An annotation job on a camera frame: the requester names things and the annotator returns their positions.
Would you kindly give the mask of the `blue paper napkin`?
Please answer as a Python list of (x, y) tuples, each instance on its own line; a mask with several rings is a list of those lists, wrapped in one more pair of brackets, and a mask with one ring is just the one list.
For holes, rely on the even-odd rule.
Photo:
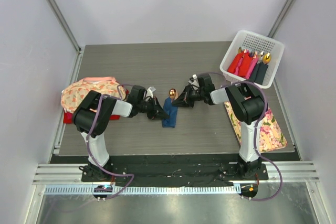
[(168, 119), (162, 119), (162, 127), (176, 127), (176, 119), (177, 119), (177, 112), (178, 107), (172, 105), (172, 99), (166, 98), (164, 101), (163, 110), (169, 116)]

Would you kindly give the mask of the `rose gold spoon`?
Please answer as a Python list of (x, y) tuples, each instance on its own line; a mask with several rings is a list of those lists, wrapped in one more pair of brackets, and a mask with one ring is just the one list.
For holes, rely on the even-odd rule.
[(176, 100), (178, 97), (179, 97), (178, 92), (174, 88), (171, 88), (169, 90), (169, 98), (171, 99), (171, 101)]

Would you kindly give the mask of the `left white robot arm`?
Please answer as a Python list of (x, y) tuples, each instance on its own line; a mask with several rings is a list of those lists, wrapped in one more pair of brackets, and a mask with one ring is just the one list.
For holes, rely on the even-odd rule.
[(89, 91), (72, 115), (72, 121), (81, 133), (89, 154), (88, 165), (79, 167), (84, 175), (102, 182), (112, 176), (110, 155), (104, 138), (112, 115), (132, 118), (138, 113), (144, 113), (150, 120), (170, 118), (157, 97), (147, 95), (154, 90), (153, 87), (145, 89), (135, 85), (125, 101), (97, 91)]

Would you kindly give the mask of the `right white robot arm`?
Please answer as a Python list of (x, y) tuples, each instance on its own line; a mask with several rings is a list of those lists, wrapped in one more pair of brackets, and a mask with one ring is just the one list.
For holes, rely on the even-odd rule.
[(183, 92), (173, 100), (175, 107), (192, 108), (196, 101), (208, 105), (228, 102), (240, 122), (241, 144), (234, 175), (250, 179), (261, 169), (259, 151), (260, 127), (268, 104), (261, 90), (251, 82), (243, 81), (219, 89), (215, 88), (208, 73), (190, 78)]

